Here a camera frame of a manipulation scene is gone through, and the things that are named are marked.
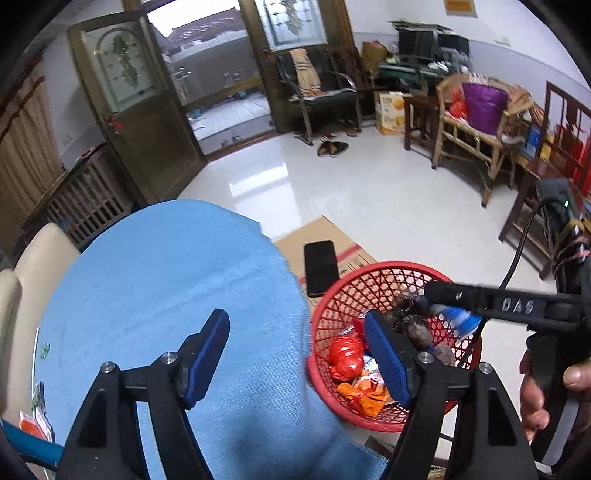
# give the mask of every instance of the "human hand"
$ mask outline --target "human hand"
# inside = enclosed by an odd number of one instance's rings
[[[519,364],[519,372],[525,374],[521,383],[519,400],[521,402],[521,424],[525,430],[528,442],[534,439],[538,430],[545,429],[550,422],[550,415],[544,410],[544,393],[535,383],[531,373],[530,355],[523,356]],[[569,390],[576,392],[587,391],[591,394],[591,359],[568,367],[564,372],[563,381]],[[573,434],[582,432],[591,425],[591,408],[589,403],[583,403],[583,411],[577,417],[573,427]]]

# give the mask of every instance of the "slipper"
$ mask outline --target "slipper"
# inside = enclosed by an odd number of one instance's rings
[[[322,140],[330,142],[330,141],[333,141],[336,137],[337,137],[337,135],[335,135],[335,134],[324,134],[324,135],[322,135]]]
[[[331,142],[329,146],[329,155],[336,157],[349,148],[349,144],[345,142]]]
[[[330,142],[322,142],[316,151],[319,157],[325,157],[329,154]]]

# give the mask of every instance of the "poster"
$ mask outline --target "poster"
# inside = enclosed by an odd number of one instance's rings
[[[448,15],[463,15],[465,17],[477,17],[474,0],[443,0]]]

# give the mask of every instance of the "frosted glass panel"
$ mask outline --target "frosted glass panel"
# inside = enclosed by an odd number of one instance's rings
[[[159,91],[141,42],[139,22],[85,32],[84,44],[112,112],[120,112]]]
[[[326,43],[318,0],[256,0],[271,50]]]

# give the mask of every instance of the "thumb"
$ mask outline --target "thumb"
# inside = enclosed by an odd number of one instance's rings
[[[569,390],[591,390],[591,359],[568,367],[564,372],[563,381]]]

